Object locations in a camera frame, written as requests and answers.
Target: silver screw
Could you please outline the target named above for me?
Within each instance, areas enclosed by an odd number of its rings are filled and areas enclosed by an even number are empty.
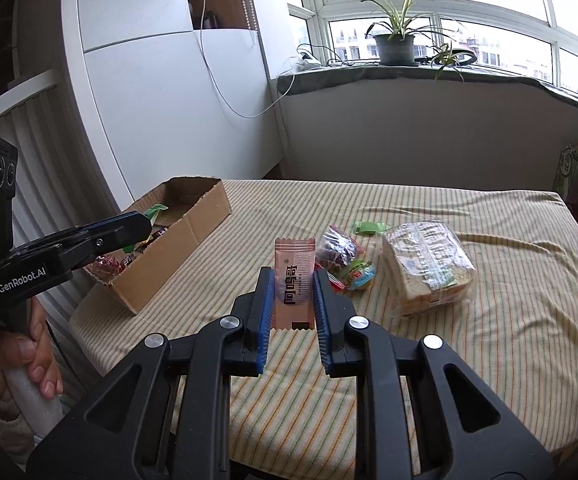
[[[220,320],[222,328],[237,328],[240,326],[240,320],[235,316],[225,316]]]
[[[353,316],[349,320],[349,325],[354,328],[367,328],[369,326],[369,320],[362,316]]]
[[[144,338],[144,344],[149,348],[158,348],[162,346],[165,342],[165,339],[162,337],[162,334],[149,334]]]
[[[435,334],[425,335],[424,339],[422,339],[422,342],[424,343],[424,346],[433,350],[437,350],[442,346],[442,338]]]

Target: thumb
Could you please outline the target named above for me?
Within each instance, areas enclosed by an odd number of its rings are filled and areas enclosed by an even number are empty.
[[[34,358],[33,341],[21,334],[0,332],[0,370],[21,367]]]

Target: green plant pot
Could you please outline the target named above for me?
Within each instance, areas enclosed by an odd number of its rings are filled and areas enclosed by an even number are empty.
[[[389,40],[390,34],[376,34],[373,39],[378,46],[380,63],[389,66],[415,66],[412,34],[394,36]]]

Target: white cable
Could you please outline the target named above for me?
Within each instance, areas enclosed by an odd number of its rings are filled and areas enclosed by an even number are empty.
[[[262,110],[259,114],[256,114],[254,116],[246,116],[246,115],[242,115],[239,114],[237,111],[235,111],[233,109],[233,107],[229,104],[229,102],[225,99],[224,95],[222,95],[222,92],[220,91],[220,88],[218,86],[218,83],[216,82],[214,76],[213,76],[213,72],[211,71],[211,67],[209,66],[209,62],[207,61],[207,57],[204,54],[204,43],[202,42],[202,29],[204,27],[204,13],[206,12],[206,7],[207,7],[207,0],[202,0],[202,14],[200,15],[200,52],[202,53],[202,59],[204,60],[204,64],[207,67],[207,70],[209,71],[209,75],[211,76],[211,81],[213,81],[213,85],[215,86],[215,89],[218,91],[218,94],[220,95],[220,97],[222,98],[222,100],[224,101],[224,103],[230,108],[230,110],[235,113],[237,116],[242,117],[243,119],[255,119],[256,117],[261,116],[262,114],[266,113],[267,111],[269,111],[271,108],[274,107],[274,105],[283,97],[285,97],[285,95],[287,95],[290,91],[291,91],[291,87],[293,86],[293,83],[295,81],[295,72],[293,73],[293,77],[291,78],[291,84],[289,85],[289,87],[287,88],[287,91],[282,94],[280,97],[278,97],[274,102],[272,102],[267,108],[265,108],[264,110]],[[282,74],[286,74],[289,70],[292,70],[294,67],[291,66],[290,69],[285,70],[284,72],[282,72],[280,75]]]

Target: table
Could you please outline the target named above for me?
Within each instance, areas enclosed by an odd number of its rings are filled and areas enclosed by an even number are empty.
[[[225,187],[233,214],[139,316],[101,286],[80,304],[70,325],[100,372],[148,333],[175,338],[225,315],[254,289],[259,268],[273,265],[276,237],[319,236],[330,223],[349,230],[355,220],[437,218],[477,269],[469,297],[398,322],[379,239],[361,237],[378,273],[370,290],[351,295],[358,313],[399,336],[441,336],[551,452],[578,440],[578,226],[556,194],[290,181]],[[354,395],[354,380],[324,375],[314,331],[272,331],[264,375],[232,379],[231,457],[291,479],[351,479]]]

